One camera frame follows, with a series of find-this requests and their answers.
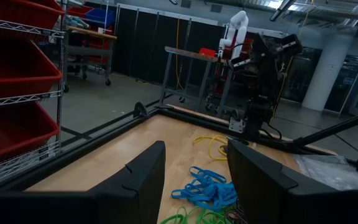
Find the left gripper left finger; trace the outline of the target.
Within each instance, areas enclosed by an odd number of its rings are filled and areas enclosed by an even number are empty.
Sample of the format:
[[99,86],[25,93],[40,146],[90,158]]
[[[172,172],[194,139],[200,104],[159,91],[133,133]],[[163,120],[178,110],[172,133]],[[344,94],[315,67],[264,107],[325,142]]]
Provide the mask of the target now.
[[87,191],[0,192],[0,224],[156,224],[165,160],[156,141]]

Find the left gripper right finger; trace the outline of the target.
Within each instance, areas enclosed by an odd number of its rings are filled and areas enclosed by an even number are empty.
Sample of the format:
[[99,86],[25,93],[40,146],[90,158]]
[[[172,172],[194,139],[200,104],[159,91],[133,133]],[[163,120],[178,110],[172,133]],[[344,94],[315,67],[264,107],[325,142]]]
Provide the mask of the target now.
[[248,224],[358,224],[358,190],[337,190],[236,140],[227,160]]

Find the blue rubber bands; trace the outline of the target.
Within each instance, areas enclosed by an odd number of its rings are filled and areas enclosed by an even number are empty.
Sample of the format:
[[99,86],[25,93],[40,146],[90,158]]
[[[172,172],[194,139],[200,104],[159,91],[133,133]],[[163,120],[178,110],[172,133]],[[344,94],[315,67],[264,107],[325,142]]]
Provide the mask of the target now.
[[182,189],[171,192],[174,199],[186,199],[196,206],[221,212],[224,208],[237,202],[238,196],[234,184],[225,176],[196,166],[189,168],[193,177]]

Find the green rubber bands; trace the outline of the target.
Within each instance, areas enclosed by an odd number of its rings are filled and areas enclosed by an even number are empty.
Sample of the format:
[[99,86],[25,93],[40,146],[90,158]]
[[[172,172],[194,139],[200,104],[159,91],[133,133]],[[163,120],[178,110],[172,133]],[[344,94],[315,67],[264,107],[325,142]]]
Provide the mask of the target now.
[[180,207],[176,214],[165,218],[159,224],[232,224],[232,222],[222,213],[195,206],[189,212],[185,207]]

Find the stack of clear zip bags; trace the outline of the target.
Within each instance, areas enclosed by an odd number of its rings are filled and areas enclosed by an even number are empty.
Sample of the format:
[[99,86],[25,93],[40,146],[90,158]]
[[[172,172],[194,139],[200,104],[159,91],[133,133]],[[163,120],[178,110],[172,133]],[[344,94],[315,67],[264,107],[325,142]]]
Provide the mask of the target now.
[[301,173],[334,189],[358,190],[358,171],[342,156],[295,155]]

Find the white round building column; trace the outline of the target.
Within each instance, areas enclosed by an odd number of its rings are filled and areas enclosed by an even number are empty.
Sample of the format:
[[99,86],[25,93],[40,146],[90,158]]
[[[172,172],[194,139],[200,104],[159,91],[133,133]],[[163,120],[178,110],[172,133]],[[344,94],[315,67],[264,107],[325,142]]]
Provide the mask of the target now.
[[325,43],[302,106],[322,111],[354,40],[354,35],[334,34]]

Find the black partition curtain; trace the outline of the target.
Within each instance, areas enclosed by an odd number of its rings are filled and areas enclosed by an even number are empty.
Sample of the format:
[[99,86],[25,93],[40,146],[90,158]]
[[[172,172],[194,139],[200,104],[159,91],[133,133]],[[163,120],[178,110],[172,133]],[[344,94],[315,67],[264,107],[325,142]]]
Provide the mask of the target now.
[[117,49],[113,70],[161,85],[165,47],[198,52],[216,50],[224,27],[216,21],[127,4],[117,6]]

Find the red bins on shelf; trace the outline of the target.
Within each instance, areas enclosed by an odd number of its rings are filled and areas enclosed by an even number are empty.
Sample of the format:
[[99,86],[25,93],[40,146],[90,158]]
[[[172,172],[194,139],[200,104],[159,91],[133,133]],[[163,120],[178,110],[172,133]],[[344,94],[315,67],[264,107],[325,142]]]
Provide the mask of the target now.
[[250,52],[252,51],[252,44],[254,43],[254,40],[252,38],[245,38],[243,41],[243,45],[241,48],[241,59],[249,59]]

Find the metal workbench with wooden top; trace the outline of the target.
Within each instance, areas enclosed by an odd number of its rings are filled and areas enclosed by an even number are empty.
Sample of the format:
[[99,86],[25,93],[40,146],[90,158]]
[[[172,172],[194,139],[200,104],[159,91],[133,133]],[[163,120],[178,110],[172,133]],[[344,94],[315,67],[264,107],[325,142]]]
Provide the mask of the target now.
[[[180,98],[183,98],[183,99],[190,99],[190,100],[196,101],[197,104],[198,104],[197,111],[199,111],[200,108],[201,108],[203,99],[204,99],[204,93],[206,91],[207,79],[208,79],[209,71],[210,71],[210,68],[211,68],[212,64],[215,63],[215,64],[222,65],[223,67],[227,67],[227,68],[230,68],[230,69],[233,68],[233,66],[232,66],[232,64],[230,63],[229,60],[223,60],[223,59],[220,59],[220,58],[217,58],[217,57],[203,55],[203,54],[199,54],[199,53],[196,53],[196,52],[190,52],[190,51],[182,50],[182,49],[175,49],[175,48],[167,47],[167,46],[165,47],[165,51],[168,52],[168,58],[167,58],[167,64],[166,64],[166,67],[165,67],[165,73],[164,73],[162,89],[161,89],[161,94],[160,94],[160,99],[159,99],[159,104],[160,105],[163,104],[164,99],[166,97],[166,94],[169,93],[169,94],[172,94],[172,95],[177,95],[177,96],[179,96]],[[169,89],[168,85],[167,85],[168,80],[170,78],[170,67],[171,67],[171,62],[172,62],[172,55],[181,55],[183,57],[190,58],[190,64],[189,64],[189,67],[188,67],[188,76],[187,76],[187,79],[186,79],[185,88],[182,91]],[[194,59],[202,60],[202,61],[207,62],[206,68],[204,70],[204,75],[203,75],[203,79],[202,79],[202,82],[201,82],[201,86],[199,88],[199,92],[198,92],[197,97],[192,96],[192,95],[188,95],[186,93],[187,89],[188,89],[187,84],[188,84],[188,82],[190,80],[190,77],[191,77],[191,69],[192,69],[192,66],[193,66]]]

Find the red bins in cart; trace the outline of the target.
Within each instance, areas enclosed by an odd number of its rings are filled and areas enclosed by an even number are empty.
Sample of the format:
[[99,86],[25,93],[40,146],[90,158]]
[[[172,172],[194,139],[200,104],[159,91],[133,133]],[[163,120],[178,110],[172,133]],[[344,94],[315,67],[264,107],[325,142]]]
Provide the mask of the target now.
[[[102,39],[96,36],[88,37],[88,47],[94,49],[109,50],[110,42],[107,39]],[[96,63],[107,63],[108,56],[90,55],[88,60]]]

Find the blue plastic bin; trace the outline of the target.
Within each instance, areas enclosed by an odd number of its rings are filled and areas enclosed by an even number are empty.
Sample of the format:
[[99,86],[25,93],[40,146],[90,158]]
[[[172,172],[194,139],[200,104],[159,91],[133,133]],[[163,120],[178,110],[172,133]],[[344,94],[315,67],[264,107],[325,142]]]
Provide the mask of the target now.
[[85,18],[90,19],[92,21],[98,21],[103,24],[109,26],[116,21],[116,15],[114,11],[111,10],[104,10],[104,9],[96,9],[93,8],[92,10],[85,13]]

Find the pale blue cylindrical part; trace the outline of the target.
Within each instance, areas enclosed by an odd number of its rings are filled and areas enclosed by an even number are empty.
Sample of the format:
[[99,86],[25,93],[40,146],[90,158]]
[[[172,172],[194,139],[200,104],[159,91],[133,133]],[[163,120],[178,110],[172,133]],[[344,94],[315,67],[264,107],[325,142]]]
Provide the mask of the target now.
[[90,28],[90,25],[87,24],[83,19],[81,19],[78,16],[67,15],[67,16],[65,16],[65,19],[69,26],[78,27],[81,29],[89,29]]

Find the long ceiling light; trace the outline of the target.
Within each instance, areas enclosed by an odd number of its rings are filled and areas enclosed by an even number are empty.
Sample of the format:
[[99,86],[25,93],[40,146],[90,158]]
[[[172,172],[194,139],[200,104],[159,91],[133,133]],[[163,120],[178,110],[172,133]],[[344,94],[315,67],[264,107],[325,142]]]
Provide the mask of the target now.
[[289,9],[290,6],[293,5],[294,2],[296,2],[296,0],[283,0],[281,5],[279,5],[279,7],[270,17],[270,21],[275,22],[285,11]]

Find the silver metal mounting bracket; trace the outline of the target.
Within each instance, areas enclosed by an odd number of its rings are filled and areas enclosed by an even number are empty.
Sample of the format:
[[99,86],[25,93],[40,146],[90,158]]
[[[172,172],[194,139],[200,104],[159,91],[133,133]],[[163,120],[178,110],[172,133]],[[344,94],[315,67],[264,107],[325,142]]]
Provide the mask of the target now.
[[234,117],[230,117],[229,129],[237,133],[243,133],[244,121],[242,119],[235,119]]

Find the black fin-shaped bracket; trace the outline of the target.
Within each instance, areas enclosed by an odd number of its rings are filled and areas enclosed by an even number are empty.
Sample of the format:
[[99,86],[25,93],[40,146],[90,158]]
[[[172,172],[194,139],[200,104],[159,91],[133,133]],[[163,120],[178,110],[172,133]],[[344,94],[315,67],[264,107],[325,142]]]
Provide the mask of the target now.
[[146,106],[141,103],[141,102],[137,102],[134,106],[134,112],[133,112],[133,117],[134,118],[140,118],[140,117],[148,117],[149,112],[147,111]]

